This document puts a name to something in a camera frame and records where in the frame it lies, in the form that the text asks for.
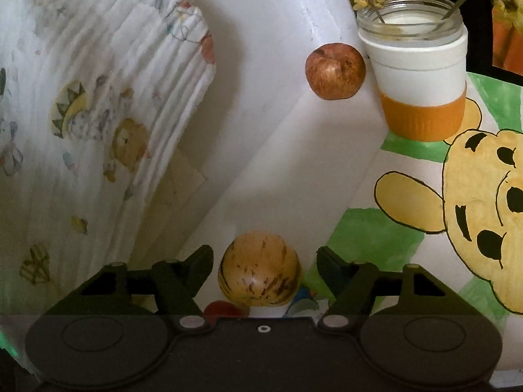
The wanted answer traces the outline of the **striped pepino melon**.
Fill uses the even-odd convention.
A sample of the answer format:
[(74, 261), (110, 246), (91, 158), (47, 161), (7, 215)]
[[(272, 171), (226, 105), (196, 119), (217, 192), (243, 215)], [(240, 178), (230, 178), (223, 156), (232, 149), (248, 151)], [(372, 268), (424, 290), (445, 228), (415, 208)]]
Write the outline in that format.
[(218, 267), (218, 284), (235, 304), (279, 307), (291, 302), (303, 269), (296, 250), (281, 236), (250, 231), (227, 247)]

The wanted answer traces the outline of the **small red plum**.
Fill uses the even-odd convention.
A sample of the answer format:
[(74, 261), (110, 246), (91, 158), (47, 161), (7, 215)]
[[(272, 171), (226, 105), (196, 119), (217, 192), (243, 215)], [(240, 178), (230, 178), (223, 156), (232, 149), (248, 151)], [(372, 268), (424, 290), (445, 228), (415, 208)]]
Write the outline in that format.
[(206, 308), (204, 308), (203, 315), (209, 323), (215, 324), (218, 319), (245, 318), (248, 316), (248, 312), (232, 302), (216, 300), (209, 303)]

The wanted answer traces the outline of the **colourful cartoon table cloth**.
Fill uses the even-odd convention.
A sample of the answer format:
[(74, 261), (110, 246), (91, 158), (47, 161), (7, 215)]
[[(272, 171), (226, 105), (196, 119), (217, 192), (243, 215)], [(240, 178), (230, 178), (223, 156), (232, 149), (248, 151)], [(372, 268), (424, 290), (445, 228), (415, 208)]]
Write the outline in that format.
[(388, 134), (327, 244), (384, 271), (425, 268), (500, 331), (493, 385), (521, 387), (521, 87), (470, 74), (453, 136)]

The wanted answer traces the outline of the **red apple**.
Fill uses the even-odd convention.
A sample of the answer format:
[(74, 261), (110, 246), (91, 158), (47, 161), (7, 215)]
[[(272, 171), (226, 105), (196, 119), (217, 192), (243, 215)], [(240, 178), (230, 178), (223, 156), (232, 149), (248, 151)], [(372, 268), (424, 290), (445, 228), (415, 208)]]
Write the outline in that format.
[(305, 75), (309, 87), (321, 99), (343, 100), (359, 91), (365, 80), (366, 65), (355, 47), (332, 42), (309, 54)]

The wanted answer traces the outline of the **white cartoon print curtain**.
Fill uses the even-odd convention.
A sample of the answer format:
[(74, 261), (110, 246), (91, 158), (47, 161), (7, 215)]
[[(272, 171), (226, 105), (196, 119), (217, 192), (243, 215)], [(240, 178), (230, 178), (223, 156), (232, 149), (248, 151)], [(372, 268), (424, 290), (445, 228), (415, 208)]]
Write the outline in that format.
[(191, 0), (1, 0), (1, 311), (128, 261), (214, 79)]

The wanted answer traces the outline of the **white orange glass jar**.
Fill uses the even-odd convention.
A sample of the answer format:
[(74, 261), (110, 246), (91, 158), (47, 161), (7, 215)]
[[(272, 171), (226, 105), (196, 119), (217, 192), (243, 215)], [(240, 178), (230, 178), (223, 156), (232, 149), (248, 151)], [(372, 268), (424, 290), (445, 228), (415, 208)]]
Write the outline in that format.
[(419, 142), (453, 136), (464, 119), (468, 31), (448, 0), (385, 0), (356, 13), (389, 129)]

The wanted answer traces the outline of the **orange dress painting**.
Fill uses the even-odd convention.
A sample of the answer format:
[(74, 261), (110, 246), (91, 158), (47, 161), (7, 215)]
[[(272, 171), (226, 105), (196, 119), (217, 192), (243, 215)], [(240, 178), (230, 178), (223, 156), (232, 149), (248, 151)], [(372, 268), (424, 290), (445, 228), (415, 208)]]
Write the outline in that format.
[(501, 5), (496, 3), (493, 19), (493, 66), (522, 75), (522, 32), (503, 20)]

